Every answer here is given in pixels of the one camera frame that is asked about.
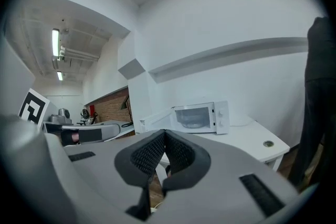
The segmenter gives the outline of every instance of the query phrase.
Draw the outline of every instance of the table top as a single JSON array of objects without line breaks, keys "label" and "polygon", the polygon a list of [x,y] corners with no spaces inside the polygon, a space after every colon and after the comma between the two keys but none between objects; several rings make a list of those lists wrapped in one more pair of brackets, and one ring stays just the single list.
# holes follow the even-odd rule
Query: table top
[{"label": "table top", "polygon": [[121,136],[123,136],[127,133],[130,133],[130,132],[134,131],[134,125],[127,126],[127,127],[121,127],[122,125],[129,123],[128,121],[113,121],[113,120],[111,120],[111,121],[104,121],[104,122],[95,123],[94,125],[99,125],[99,124],[102,124],[102,123],[104,123],[104,125],[114,123],[114,124],[118,124],[120,126],[120,133],[113,138],[105,140],[104,142],[111,141],[113,139],[116,139],[118,137],[121,137]]},{"label": "table top", "polygon": [[[260,162],[277,158],[290,150],[285,142],[253,120],[243,126],[230,126],[228,134],[194,133],[194,135],[240,148]],[[272,141],[274,145],[266,147],[265,141]],[[161,162],[169,163],[166,154],[163,155]]]}]

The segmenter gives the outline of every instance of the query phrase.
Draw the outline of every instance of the floor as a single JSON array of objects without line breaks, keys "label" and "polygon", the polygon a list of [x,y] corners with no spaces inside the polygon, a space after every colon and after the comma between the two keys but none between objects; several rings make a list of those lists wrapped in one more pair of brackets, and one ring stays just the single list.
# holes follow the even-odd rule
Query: floor
[{"label": "floor", "polygon": [[[322,150],[323,150],[323,146],[319,145],[319,148],[316,152],[316,155],[314,157],[314,159],[312,160],[309,168],[306,171],[306,176],[305,176],[305,180],[303,181],[302,185],[300,186],[299,191],[303,191],[309,183],[310,177],[312,175],[312,172],[315,168],[315,166],[317,165],[321,154],[322,154]],[[287,153],[283,159],[282,162],[280,164],[280,167],[278,169],[278,173],[280,173],[283,177],[287,178],[289,175],[289,172],[292,168],[292,165],[294,163],[296,154],[297,154],[298,150],[292,150],[289,153]],[[162,190],[161,190],[161,185],[159,182],[159,179],[157,178],[157,175],[155,174],[153,176],[153,180],[150,184],[150,203],[151,203],[151,207],[155,207],[157,206],[159,203],[161,203],[163,201],[163,194],[162,194]]]}]

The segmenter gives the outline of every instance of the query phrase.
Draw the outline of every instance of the white microwave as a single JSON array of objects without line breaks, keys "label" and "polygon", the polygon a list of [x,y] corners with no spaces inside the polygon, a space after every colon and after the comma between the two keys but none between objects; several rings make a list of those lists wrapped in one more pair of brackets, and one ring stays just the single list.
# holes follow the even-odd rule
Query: white microwave
[{"label": "white microwave", "polygon": [[140,120],[141,132],[171,129],[184,133],[228,134],[227,101],[174,106]]}]

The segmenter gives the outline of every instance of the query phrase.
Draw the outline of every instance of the fluorescent light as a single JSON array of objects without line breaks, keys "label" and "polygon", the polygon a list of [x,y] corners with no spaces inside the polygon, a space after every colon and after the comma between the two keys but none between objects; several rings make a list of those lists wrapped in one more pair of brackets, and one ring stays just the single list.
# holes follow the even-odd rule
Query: fluorescent light
[{"label": "fluorescent light", "polygon": [[61,73],[61,72],[57,72],[57,76],[58,76],[58,79],[59,79],[59,80],[63,80],[63,77],[62,77],[62,73]]},{"label": "fluorescent light", "polygon": [[51,32],[51,39],[52,39],[52,43],[53,43],[53,53],[52,55],[57,56],[58,57],[58,36],[59,36],[59,30],[58,29],[53,29],[53,31]]}]

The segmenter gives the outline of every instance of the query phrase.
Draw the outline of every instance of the standing person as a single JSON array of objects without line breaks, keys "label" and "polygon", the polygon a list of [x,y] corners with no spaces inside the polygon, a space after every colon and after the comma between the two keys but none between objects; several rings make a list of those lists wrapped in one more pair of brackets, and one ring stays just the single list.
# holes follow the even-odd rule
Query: standing person
[{"label": "standing person", "polygon": [[324,137],[324,148],[310,185],[320,181],[335,146],[328,132],[336,115],[336,42],[329,18],[317,17],[308,30],[308,59],[305,71],[305,117],[298,154],[288,180],[298,187]]}]

